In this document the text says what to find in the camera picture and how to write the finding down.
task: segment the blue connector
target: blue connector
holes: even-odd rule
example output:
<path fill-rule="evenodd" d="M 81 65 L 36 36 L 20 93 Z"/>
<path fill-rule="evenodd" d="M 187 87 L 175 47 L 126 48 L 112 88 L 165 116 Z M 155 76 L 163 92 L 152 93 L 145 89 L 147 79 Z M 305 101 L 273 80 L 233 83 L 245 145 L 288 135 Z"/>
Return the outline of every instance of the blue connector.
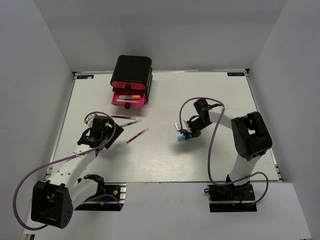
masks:
<path fill-rule="evenodd" d="M 182 141 L 186 140 L 186 136 L 185 135 L 180 135 L 176 139 L 178 140 L 178 142 L 182 142 Z"/>

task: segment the white wall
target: white wall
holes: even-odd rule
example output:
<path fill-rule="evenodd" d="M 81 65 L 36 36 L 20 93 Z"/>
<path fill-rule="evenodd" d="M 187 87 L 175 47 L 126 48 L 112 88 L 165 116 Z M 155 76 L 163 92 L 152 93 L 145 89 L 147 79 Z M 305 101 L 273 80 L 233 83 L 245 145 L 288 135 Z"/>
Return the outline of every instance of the white wall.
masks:
<path fill-rule="evenodd" d="M 312 239 L 320 239 L 320 1 L 288 0 L 250 71 L 250 87 L 292 182 Z"/>
<path fill-rule="evenodd" d="M 20 239 L 12 199 L 21 178 L 47 163 L 72 87 L 72 72 L 32 0 L 0 1 L 0 239 Z M 39 172 L 22 186 L 25 220 Z"/>
<path fill-rule="evenodd" d="M 155 70 L 250 68 L 287 0 L 35 0 L 74 72 L 121 54 Z"/>

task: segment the purple cable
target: purple cable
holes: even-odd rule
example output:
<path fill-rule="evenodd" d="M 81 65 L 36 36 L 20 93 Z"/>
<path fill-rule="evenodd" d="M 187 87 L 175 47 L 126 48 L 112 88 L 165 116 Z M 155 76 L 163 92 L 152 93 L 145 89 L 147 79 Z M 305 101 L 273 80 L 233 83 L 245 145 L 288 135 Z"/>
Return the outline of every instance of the purple cable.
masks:
<path fill-rule="evenodd" d="M 113 199 L 116 201 L 116 203 L 119 205 L 119 207 L 122 209 L 122 205 L 121 205 L 121 203 L 119 202 L 119 200 L 118 200 L 115 196 L 110 195 L 110 194 L 102 194 L 102 195 L 100 195 L 100 196 L 88 198 L 88 199 L 85 200 L 84 202 L 89 202 L 89 201 L 98 200 L 98 199 L 103 198 L 103 197 L 111 197 L 111 198 L 113 198 Z"/>
<path fill-rule="evenodd" d="M 234 181 L 230 181 L 230 182 L 225 182 L 225 183 L 217 183 L 215 182 L 212 177 L 211 177 L 211 170 L 210 170 L 210 163 L 211 163 L 211 150 L 212 150 L 212 146 L 214 144 L 214 140 L 215 140 L 215 136 L 216 136 L 216 133 L 217 133 L 217 130 L 218 130 L 218 127 L 219 127 L 219 124 L 221 122 L 221 119 L 224 115 L 224 112 L 225 112 L 225 105 L 219 101 L 219 100 L 216 100 L 216 99 L 213 99 L 213 98 L 210 98 L 210 97 L 192 97 L 190 99 L 188 99 L 187 101 L 184 102 L 184 104 L 182 104 L 181 108 L 180 108 L 180 112 L 179 112 L 179 122 L 180 122 L 180 126 L 181 126 L 181 129 L 183 130 L 183 125 L 182 125 L 182 109 L 184 108 L 184 106 L 190 102 L 191 100 L 195 100 L 195 99 L 206 99 L 206 100 L 211 100 L 211 101 L 214 101 L 216 103 L 219 103 L 221 104 L 221 106 L 223 107 L 222 111 L 221 111 L 221 114 L 219 116 L 219 119 L 216 121 L 216 124 L 215 124 L 215 127 L 214 127 L 214 130 L 213 130 L 213 134 L 212 134 L 212 137 L 211 137 L 211 141 L 210 141 L 210 144 L 209 144 L 209 150 L 208 150 L 208 157 L 207 157 L 207 171 L 208 171 L 208 176 L 209 176 L 209 179 L 210 179 L 210 182 L 213 184 L 213 185 L 216 185 L 216 186 L 220 186 L 220 187 L 223 187 L 223 186 L 228 186 L 228 185 L 231 185 L 231 184 L 235 184 L 237 182 L 240 182 L 242 180 L 245 180 L 245 179 L 248 179 L 250 177 L 253 177 L 257 174 L 261 174 L 265 177 L 265 180 L 266 180 L 266 186 L 265 186 L 265 190 L 264 190 L 264 193 L 262 194 L 262 196 L 255 202 L 251 203 L 251 205 L 253 204 L 256 204 L 258 202 L 260 202 L 264 197 L 265 195 L 267 194 L 267 191 L 268 191 L 268 188 L 269 188 L 269 179 L 267 177 L 266 174 L 264 174 L 263 172 L 260 172 L 260 171 L 257 171 L 255 173 L 252 173 L 251 175 L 249 176 L 244 176 L 244 177 L 241 177 L 237 180 L 234 180 Z"/>
<path fill-rule="evenodd" d="M 103 114 L 103 115 L 105 115 L 105 116 L 107 116 L 107 117 L 109 117 L 109 118 L 112 119 L 111 116 L 109 116 L 108 114 L 106 114 L 106 113 L 104 113 L 104 112 L 100 112 L 100 111 L 90 112 L 90 113 L 85 117 L 85 119 L 86 119 L 89 115 L 95 114 L 95 113 L 97 113 L 97 114 Z M 67 161 L 67 160 L 71 160 L 71 159 L 76 158 L 76 156 L 83 156 L 83 155 L 86 155 L 86 154 L 88 154 L 88 153 L 90 153 L 90 152 L 93 152 L 93 151 L 95 151 L 95 150 L 101 149 L 101 148 L 103 148 L 105 145 L 107 145 L 107 144 L 110 142 L 110 140 L 115 136 L 115 134 L 116 134 L 116 123 L 114 123 L 113 132 L 112 132 L 110 138 L 109 138 L 105 143 L 103 143 L 103 144 L 101 144 L 101 145 L 99 145 L 99 146 L 97 146 L 97 147 L 95 147 L 95 148 L 89 149 L 89 150 L 87 150 L 87 151 L 83 151 L 83 152 L 81 152 L 81 153 L 79 153 L 79 154 L 77 154 L 77 155 L 74 154 L 74 155 L 67 156 L 67 157 L 65 157 L 65 158 L 62 158 L 62 159 L 59 159 L 59 160 L 56 160 L 56 161 L 52 161 L 52 162 L 46 163 L 46 164 L 41 165 L 41 166 L 38 166 L 37 168 L 35 168 L 35 169 L 32 170 L 31 172 L 29 172 L 27 175 L 25 175 L 25 176 L 22 178 L 22 180 L 19 182 L 18 186 L 16 187 L 16 189 L 15 189 L 15 191 L 14 191 L 14 195 L 13 195 L 13 200 L 12 200 L 13 213 L 14 213 L 14 216 L 15 216 L 16 220 L 19 222 L 19 224 L 20 224 L 22 227 L 24 227 L 25 229 L 30 230 L 30 231 L 41 230 L 41 229 L 44 229 L 45 227 L 48 226 L 48 225 L 42 225 L 42 226 L 39 226 L 39 227 L 30 227 L 30 226 L 26 225 L 26 224 L 21 220 L 21 218 L 20 218 L 20 216 L 19 216 L 19 214 L 18 214 L 18 211 L 17 211 L 17 196 L 18 196 L 18 192 L 19 192 L 19 189 L 21 188 L 22 184 L 25 182 L 25 180 L 26 180 L 28 177 L 30 177 L 32 174 L 34 174 L 35 172 L 39 171 L 40 169 L 43 169 L 43 168 L 48 167 L 48 166 L 50 166 L 50 165 L 57 164 L 57 163 L 61 163 L 61 162 L 63 162 L 63 161 Z"/>

